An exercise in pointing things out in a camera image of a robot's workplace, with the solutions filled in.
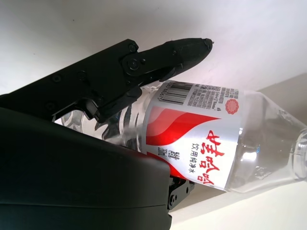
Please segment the clear plastic bottle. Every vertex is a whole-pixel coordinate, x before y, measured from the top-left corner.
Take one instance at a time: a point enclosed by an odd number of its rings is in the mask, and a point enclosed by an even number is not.
[[[108,124],[98,125],[79,113],[68,114],[62,119],[63,124],[142,152],[144,116],[159,86],[143,87],[142,96]],[[224,190],[245,193],[306,179],[307,126],[262,93],[244,91],[238,133],[235,158]]]

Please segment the bottle label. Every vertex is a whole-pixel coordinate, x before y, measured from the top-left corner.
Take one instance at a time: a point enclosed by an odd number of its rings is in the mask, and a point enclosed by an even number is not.
[[[166,81],[146,110],[142,152],[171,175],[224,190],[235,158],[244,93]]]

